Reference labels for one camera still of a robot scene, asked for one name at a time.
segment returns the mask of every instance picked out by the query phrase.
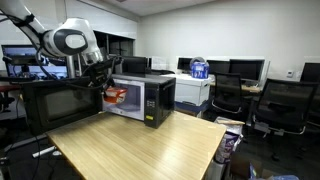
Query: desk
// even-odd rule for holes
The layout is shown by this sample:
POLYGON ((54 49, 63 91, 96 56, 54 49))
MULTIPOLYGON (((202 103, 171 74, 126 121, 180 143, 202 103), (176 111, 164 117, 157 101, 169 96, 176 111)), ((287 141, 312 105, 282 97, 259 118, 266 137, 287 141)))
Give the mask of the desk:
MULTIPOLYGON (((210 86, 215 86, 216 83, 215 82, 211 82, 210 86)), ((255 86, 245 86, 245 85, 241 85, 241 89, 242 91, 247 91, 247 92, 251 92, 251 93, 260 93, 261 89, 259 87, 255 87, 255 86)))
POLYGON ((47 135, 85 179, 202 179, 225 126, 173 112, 158 128, 102 113, 47 135))

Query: floor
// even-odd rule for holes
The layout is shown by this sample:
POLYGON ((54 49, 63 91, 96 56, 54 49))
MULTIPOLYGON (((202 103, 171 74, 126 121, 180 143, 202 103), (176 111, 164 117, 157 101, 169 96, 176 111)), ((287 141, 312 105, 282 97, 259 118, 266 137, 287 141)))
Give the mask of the floor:
MULTIPOLYGON (((0 149, 5 144, 16 142, 32 137, 28 133, 28 129, 23 126, 13 125, 11 130, 6 132, 8 138, 0 140, 0 149)), ((263 133, 248 129, 245 131, 245 137, 248 143, 241 143, 237 151, 244 156, 261 161, 263 167, 282 175, 295 175, 301 180, 316 180, 320 176, 320 143, 312 146, 304 154, 303 158, 297 158, 299 143, 305 142, 315 136, 284 136, 276 137, 277 152, 280 157, 279 162, 271 159, 272 146, 263 138, 263 133)), ((40 149, 50 147, 51 144, 47 139, 39 141, 40 149)), ((26 146, 12 149, 8 156, 11 160, 9 167, 12 180, 32 179, 36 171, 35 179, 81 179, 79 174, 72 168, 63 156, 53 156, 52 153, 41 156, 39 166, 37 168, 38 159, 34 159, 31 155, 38 151, 38 144, 31 143, 26 146)))

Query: chair backrest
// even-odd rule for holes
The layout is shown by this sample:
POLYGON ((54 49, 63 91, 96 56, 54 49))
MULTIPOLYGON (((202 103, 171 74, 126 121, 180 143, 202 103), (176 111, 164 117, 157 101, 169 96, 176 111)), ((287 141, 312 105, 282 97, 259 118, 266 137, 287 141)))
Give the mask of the chair backrest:
POLYGON ((320 84, 310 104, 308 122, 320 126, 320 84))
POLYGON ((214 73, 214 76, 215 99, 240 105, 242 102, 240 74, 214 73))
POLYGON ((267 79, 256 106, 290 123, 305 122, 317 84, 267 79))

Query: microwave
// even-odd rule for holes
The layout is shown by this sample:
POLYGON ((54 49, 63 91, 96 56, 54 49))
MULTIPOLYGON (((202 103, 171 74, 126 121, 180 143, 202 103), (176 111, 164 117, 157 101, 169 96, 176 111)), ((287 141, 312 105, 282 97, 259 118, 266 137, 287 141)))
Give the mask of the microwave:
POLYGON ((127 90, 119 104, 103 101, 103 110, 158 128, 174 110, 176 79, 148 74, 114 74, 115 87, 127 90))

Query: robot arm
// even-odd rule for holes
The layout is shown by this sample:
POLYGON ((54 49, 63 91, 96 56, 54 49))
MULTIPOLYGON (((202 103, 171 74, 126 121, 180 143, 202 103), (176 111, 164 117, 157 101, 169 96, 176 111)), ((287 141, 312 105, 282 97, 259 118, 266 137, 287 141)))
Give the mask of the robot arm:
POLYGON ((42 54, 48 57, 64 57, 81 53, 86 65, 98 67, 96 72, 89 73, 92 82, 96 86, 103 83, 102 80, 97 80, 99 77, 92 77, 105 76, 99 73, 102 73, 101 70, 106 67, 94 32, 87 20, 70 18, 57 29, 47 30, 21 0, 1 0, 0 9, 15 26, 24 32, 36 49, 42 48, 42 54))

